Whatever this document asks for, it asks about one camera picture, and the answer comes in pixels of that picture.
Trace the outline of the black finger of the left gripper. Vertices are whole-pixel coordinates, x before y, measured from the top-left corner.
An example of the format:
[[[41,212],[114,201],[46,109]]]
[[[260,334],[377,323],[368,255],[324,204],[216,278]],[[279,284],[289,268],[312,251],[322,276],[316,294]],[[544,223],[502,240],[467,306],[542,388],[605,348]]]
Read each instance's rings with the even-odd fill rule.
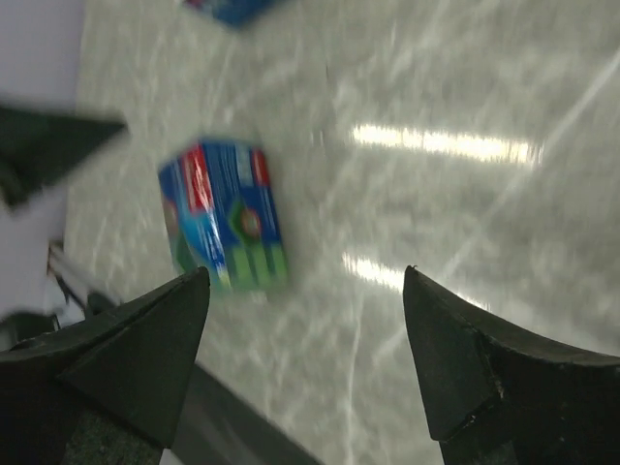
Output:
[[[120,116],[1,106],[1,201],[19,208],[127,129]]]

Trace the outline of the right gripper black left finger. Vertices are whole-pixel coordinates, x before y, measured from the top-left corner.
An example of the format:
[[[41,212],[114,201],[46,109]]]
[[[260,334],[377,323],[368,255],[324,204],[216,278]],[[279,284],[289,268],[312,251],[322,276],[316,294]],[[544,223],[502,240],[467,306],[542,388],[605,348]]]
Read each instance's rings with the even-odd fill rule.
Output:
[[[109,333],[61,381],[152,444],[170,447],[209,299],[209,274],[199,267],[95,317]]]

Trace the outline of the blue green sponge pack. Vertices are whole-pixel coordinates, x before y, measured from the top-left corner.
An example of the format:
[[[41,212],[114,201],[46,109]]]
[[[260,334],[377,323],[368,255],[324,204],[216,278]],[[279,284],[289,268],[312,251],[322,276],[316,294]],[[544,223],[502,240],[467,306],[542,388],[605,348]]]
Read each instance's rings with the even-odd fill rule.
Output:
[[[162,164],[158,180],[178,272],[204,267],[219,292],[287,282],[267,160],[259,147],[200,139]]]
[[[183,7],[238,29],[280,4],[279,0],[184,0]]]

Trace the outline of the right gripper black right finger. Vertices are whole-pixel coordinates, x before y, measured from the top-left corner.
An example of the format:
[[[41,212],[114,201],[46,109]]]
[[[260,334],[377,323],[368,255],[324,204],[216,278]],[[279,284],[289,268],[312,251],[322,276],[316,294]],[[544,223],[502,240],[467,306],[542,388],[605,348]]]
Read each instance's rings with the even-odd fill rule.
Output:
[[[479,337],[412,266],[405,271],[403,307],[429,433],[446,441],[499,393]]]

